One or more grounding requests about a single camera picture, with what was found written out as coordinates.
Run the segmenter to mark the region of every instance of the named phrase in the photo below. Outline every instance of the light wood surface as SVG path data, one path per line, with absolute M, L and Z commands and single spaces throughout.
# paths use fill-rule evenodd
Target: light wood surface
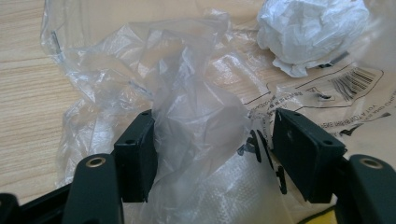
M 0 192 L 55 189 L 63 112 L 78 94 L 40 46 L 44 0 L 0 0 Z

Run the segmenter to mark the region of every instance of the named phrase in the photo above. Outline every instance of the wooden table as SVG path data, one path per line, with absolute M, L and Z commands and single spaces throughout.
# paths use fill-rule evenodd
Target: wooden table
M 63 112 L 78 94 L 40 46 L 44 0 L 0 0 L 0 192 L 55 189 Z

